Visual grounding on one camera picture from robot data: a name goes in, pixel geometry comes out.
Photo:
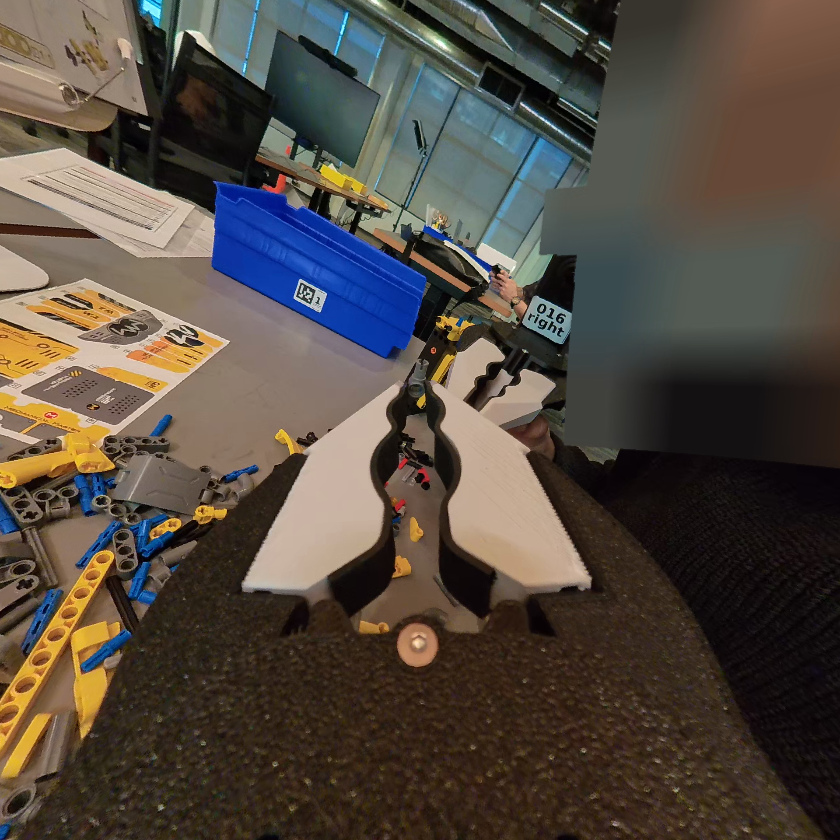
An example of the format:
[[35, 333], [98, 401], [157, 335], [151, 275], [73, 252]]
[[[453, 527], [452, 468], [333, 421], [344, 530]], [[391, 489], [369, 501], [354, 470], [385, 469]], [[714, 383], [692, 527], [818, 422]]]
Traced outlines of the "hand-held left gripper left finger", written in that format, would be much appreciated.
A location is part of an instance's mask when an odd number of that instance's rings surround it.
[[385, 483], [405, 421], [405, 390], [393, 384], [310, 447], [243, 592], [332, 598], [351, 616], [385, 591], [396, 556]]

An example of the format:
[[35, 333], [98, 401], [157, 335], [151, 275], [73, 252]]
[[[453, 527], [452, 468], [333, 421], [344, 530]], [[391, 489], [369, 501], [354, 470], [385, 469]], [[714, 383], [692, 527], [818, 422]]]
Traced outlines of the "black monitor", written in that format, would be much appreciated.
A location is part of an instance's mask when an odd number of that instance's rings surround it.
[[380, 94], [276, 32], [265, 91], [270, 114], [299, 138], [355, 167]]

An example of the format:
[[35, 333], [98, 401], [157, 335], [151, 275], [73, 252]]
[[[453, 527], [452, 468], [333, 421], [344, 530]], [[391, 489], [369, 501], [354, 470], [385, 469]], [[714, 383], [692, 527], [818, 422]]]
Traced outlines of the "person's black knit sweater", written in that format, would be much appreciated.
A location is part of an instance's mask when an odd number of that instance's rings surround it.
[[667, 573], [776, 773], [839, 838], [838, 469], [553, 445]]

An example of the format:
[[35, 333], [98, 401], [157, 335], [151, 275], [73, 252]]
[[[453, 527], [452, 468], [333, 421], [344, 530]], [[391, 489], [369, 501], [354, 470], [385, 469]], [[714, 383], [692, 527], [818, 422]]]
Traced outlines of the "open instruction booklet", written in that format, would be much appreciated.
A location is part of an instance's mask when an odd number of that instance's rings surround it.
[[96, 100], [147, 116], [157, 107], [147, 102], [154, 91], [144, 67], [139, 23], [133, 2], [2, 1], [1, 58], [42, 70], [88, 94], [120, 68], [116, 41], [126, 38], [134, 62]]

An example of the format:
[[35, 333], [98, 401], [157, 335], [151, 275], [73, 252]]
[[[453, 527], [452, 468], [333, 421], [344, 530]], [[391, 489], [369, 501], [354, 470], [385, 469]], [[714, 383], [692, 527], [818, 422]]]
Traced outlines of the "white printed paper sheet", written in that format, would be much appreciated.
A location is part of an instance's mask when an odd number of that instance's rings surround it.
[[1, 186], [86, 225], [157, 248], [168, 245], [193, 210], [188, 202], [67, 149], [3, 157]]

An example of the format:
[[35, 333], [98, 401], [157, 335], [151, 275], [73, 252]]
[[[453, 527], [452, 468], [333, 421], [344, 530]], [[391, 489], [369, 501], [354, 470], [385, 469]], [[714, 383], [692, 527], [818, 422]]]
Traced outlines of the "yellow sticker sheet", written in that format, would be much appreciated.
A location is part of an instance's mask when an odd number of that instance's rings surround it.
[[228, 341], [90, 279], [1, 302], [2, 435], [102, 439], [131, 424]]

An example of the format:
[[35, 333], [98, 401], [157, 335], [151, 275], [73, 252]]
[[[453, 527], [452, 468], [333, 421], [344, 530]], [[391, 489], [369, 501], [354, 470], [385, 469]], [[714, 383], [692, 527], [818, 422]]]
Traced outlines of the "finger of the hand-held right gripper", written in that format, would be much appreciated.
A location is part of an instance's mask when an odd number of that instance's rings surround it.
[[464, 403], [472, 399], [476, 383], [487, 377], [492, 364], [503, 363], [506, 355], [491, 341], [479, 338], [467, 349], [459, 350], [449, 367], [446, 389]]
[[529, 424], [542, 411], [554, 388], [553, 379], [536, 371], [520, 371], [518, 383], [512, 381], [489, 399], [480, 414], [506, 430]]

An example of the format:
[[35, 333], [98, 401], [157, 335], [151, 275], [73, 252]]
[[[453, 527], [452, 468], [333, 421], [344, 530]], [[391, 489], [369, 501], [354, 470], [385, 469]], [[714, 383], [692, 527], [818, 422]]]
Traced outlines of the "plain white paper sheet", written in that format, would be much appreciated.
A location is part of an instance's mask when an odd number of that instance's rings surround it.
[[156, 248], [126, 238], [123, 249], [140, 258], [203, 258], [214, 248], [214, 217], [195, 207], [167, 246]]

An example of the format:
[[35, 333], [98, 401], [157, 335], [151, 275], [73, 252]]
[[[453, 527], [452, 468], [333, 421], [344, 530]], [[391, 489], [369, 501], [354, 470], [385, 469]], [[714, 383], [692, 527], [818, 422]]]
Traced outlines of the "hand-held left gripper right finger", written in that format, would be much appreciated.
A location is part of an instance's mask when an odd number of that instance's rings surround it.
[[443, 386], [427, 384], [434, 466], [445, 487], [439, 575], [479, 618], [500, 602], [588, 591], [592, 576], [550, 495], [553, 464]]

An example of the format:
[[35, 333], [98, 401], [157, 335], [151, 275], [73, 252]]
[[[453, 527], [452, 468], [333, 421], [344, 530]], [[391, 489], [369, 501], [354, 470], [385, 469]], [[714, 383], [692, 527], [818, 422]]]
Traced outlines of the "white book stand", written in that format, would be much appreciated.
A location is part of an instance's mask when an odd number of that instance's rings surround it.
[[[96, 96], [134, 62], [133, 47], [126, 38], [116, 41], [121, 66], [88, 94], [42, 70], [1, 58], [1, 110], [18, 117], [51, 123], [61, 128], [98, 131], [115, 119], [117, 108]], [[45, 271], [1, 247], [1, 292], [33, 291], [47, 287]]]

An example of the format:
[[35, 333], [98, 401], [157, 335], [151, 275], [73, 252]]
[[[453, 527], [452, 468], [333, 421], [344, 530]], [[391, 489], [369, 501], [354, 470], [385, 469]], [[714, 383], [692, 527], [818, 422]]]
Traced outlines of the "person's right hand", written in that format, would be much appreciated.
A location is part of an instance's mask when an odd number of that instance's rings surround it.
[[549, 460], [554, 460], [557, 447], [563, 446], [543, 413], [535, 416], [529, 423], [511, 427], [507, 431], [530, 451]]

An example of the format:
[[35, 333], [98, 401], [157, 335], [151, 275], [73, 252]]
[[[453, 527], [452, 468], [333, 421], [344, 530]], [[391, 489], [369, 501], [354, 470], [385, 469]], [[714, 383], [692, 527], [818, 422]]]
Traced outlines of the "blue storage bin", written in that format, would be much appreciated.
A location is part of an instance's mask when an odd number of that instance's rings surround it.
[[215, 270], [381, 357], [406, 349], [421, 274], [281, 194], [215, 186]]

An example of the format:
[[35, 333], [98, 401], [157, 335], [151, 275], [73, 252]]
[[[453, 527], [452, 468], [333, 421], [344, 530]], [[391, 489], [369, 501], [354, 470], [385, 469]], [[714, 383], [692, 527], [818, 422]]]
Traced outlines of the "black and yellow brick model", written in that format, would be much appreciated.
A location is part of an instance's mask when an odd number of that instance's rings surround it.
[[437, 318], [434, 329], [418, 357], [419, 361], [427, 362], [427, 380], [444, 382], [448, 369], [455, 360], [462, 333], [473, 326], [474, 323], [465, 318]]

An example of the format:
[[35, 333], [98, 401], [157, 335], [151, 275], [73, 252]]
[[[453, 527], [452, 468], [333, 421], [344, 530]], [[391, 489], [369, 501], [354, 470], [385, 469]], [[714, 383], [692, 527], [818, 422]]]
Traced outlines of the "wooden background desk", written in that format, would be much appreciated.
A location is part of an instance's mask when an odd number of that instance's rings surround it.
[[[408, 243], [401, 239], [398, 234], [384, 228], [376, 228], [372, 235], [383, 248], [390, 248], [399, 257], [403, 257], [403, 252], [408, 247]], [[415, 251], [410, 255], [408, 265], [425, 274], [430, 285], [444, 290], [452, 298], [463, 301], [472, 291], [472, 287], [468, 283], [462, 281], [447, 269], [437, 266], [425, 256], [417, 255]], [[495, 312], [502, 319], [508, 319], [511, 316], [511, 309], [508, 304], [491, 290], [483, 291], [476, 301]]]

